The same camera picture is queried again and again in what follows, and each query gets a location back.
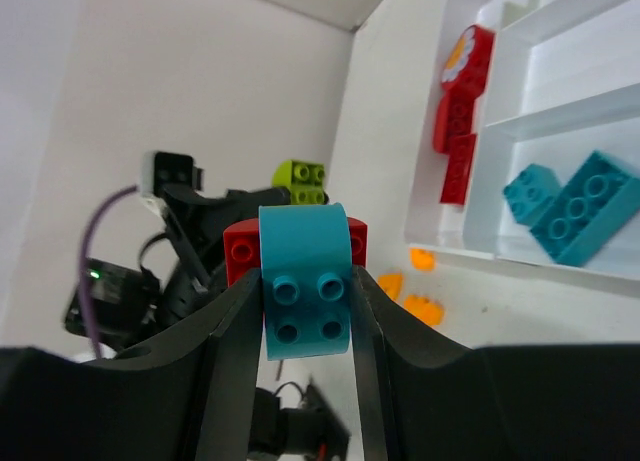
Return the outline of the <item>red rectangular lego brick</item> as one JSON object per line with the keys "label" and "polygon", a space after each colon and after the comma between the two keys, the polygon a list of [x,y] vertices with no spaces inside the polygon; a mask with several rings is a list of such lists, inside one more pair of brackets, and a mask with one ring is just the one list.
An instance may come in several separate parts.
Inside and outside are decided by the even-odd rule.
{"label": "red rectangular lego brick", "polygon": [[453,137],[440,203],[464,206],[474,158],[476,133]]}

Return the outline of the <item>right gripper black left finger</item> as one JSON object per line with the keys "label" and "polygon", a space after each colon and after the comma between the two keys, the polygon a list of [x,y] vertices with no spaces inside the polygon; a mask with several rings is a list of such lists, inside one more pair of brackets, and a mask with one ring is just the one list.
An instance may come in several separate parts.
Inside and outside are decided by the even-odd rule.
{"label": "right gripper black left finger", "polygon": [[262,337],[249,270],[209,305],[112,359],[1,352],[5,460],[242,460]]}

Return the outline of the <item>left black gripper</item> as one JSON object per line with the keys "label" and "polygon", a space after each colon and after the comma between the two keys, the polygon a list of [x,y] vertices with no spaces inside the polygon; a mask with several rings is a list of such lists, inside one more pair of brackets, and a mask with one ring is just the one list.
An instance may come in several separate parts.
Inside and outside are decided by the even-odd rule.
{"label": "left black gripper", "polygon": [[[229,190],[205,198],[188,187],[168,185],[161,218],[163,231],[148,238],[131,269],[90,258],[87,280],[99,341],[123,351],[177,324],[226,291],[223,233],[232,224],[255,218],[261,206],[290,203],[285,187]],[[165,286],[143,265],[146,252],[167,240],[178,257]]]}

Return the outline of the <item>red flower lego piece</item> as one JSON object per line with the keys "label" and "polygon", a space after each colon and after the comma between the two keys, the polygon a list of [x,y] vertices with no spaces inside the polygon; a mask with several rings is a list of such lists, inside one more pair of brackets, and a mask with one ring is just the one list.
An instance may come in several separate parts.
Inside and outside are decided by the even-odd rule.
{"label": "red flower lego piece", "polygon": [[480,25],[467,27],[458,38],[441,72],[445,91],[462,90],[472,98],[485,91],[496,33]]}

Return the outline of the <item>teal cloud lego piece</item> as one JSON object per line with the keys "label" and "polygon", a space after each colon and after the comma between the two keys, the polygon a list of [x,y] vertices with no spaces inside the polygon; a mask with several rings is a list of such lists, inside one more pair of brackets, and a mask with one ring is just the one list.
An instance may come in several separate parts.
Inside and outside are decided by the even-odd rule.
{"label": "teal cloud lego piece", "polygon": [[352,249],[343,206],[261,207],[258,222],[267,358],[345,353]]}

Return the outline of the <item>green round lego piece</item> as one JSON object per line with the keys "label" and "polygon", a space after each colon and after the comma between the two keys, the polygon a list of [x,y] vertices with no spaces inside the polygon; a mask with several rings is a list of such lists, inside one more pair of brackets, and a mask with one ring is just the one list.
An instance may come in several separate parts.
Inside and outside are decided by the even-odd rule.
{"label": "green round lego piece", "polygon": [[324,190],[323,164],[289,159],[280,164],[272,176],[274,187],[286,187],[292,205],[324,205],[328,196]]}

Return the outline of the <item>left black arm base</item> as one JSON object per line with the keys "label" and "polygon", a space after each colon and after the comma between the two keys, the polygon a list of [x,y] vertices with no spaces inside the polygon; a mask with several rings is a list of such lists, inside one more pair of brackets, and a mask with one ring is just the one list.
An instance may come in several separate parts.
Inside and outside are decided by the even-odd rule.
{"label": "left black arm base", "polygon": [[299,455],[306,460],[346,460],[351,434],[322,391],[314,383],[289,384],[300,394],[295,408],[281,405],[280,390],[255,390],[247,458]]}

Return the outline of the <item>teal square lego brick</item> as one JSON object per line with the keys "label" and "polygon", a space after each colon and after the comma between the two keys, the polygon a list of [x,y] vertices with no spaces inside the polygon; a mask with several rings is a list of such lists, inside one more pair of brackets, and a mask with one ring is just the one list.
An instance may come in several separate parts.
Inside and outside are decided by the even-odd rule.
{"label": "teal square lego brick", "polygon": [[553,170],[530,164],[503,188],[503,197],[517,224],[532,226],[561,190]]}

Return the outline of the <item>orange lego cluster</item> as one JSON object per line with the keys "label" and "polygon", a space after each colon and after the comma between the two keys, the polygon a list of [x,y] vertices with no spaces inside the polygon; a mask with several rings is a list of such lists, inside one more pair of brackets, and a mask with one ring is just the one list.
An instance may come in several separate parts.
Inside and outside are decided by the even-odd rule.
{"label": "orange lego cluster", "polygon": [[[409,249],[411,267],[420,272],[431,272],[436,266],[435,254],[422,248]],[[427,326],[435,327],[442,323],[445,308],[441,302],[429,297],[423,288],[418,288],[404,272],[387,272],[377,277],[378,286],[397,305]]]}

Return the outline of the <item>white divided sorting tray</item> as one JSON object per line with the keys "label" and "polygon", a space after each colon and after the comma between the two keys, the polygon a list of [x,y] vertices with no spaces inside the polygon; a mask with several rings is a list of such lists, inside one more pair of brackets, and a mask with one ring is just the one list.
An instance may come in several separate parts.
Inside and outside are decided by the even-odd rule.
{"label": "white divided sorting tray", "polygon": [[444,205],[447,159],[420,144],[404,234],[441,252],[547,265],[503,188],[532,163],[566,182],[594,151],[639,163],[639,0],[444,0],[442,68],[462,31],[496,33],[466,203]]}

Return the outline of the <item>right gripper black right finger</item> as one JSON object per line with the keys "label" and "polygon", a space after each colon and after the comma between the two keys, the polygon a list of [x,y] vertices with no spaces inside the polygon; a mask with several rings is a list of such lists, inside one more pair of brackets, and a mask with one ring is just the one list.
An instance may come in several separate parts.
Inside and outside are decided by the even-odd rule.
{"label": "right gripper black right finger", "polygon": [[467,348],[360,266],[351,332],[368,460],[635,460],[635,344]]}

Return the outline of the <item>small red lego piece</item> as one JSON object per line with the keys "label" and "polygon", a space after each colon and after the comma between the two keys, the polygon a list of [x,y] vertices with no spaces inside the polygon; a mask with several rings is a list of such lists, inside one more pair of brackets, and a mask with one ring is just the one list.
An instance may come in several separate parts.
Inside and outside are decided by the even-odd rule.
{"label": "small red lego piece", "polygon": [[[353,217],[348,217],[351,239],[352,263],[366,266],[368,226]],[[238,221],[223,233],[227,285],[232,286],[249,269],[259,268],[260,239],[257,217]]]}

